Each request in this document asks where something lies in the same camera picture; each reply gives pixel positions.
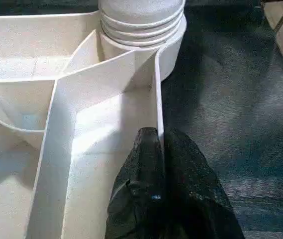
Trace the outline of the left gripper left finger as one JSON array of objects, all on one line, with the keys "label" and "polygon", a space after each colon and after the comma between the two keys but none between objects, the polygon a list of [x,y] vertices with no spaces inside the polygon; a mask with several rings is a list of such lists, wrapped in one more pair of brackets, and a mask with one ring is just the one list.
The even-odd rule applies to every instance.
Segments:
[{"label": "left gripper left finger", "polygon": [[164,228],[166,185],[157,129],[141,128],[113,184],[105,238],[158,239]]}]

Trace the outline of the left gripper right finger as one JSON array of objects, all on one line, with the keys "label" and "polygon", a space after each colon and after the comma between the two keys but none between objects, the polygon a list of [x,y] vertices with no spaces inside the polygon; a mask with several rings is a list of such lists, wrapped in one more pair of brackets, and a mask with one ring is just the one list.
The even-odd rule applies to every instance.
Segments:
[{"label": "left gripper right finger", "polygon": [[186,238],[244,238],[228,196],[198,145],[178,129],[165,133],[164,145],[169,208]]}]

